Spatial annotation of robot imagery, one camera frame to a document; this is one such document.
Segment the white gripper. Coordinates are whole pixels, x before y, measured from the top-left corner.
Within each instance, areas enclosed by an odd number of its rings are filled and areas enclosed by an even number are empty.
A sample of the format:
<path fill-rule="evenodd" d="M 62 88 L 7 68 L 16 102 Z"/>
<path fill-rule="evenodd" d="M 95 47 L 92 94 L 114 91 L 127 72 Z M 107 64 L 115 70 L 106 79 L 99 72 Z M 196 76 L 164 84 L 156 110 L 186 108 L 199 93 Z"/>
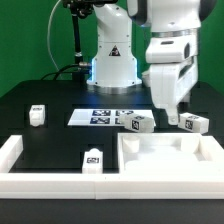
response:
<path fill-rule="evenodd" d="M 170 125 L 177 125 L 177 105 L 198 79 L 197 37 L 153 37 L 146 50 L 146 72 L 156 108 L 165 109 Z"/>

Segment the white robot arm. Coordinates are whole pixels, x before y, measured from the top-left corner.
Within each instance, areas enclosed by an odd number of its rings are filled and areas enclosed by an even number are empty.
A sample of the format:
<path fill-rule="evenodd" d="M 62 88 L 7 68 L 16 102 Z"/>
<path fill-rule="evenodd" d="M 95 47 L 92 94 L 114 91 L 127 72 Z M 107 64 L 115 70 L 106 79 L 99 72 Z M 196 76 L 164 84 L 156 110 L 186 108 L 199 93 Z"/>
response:
<path fill-rule="evenodd" d="M 198 79 L 198 30 L 217 0 L 127 0 L 126 9 L 116 1 L 94 6 L 98 52 L 88 85 L 108 93 L 139 85 L 137 60 L 131 51 L 132 25 L 149 27 L 146 79 L 152 102 L 166 111 L 169 124 L 176 125 L 177 106 Z"/>

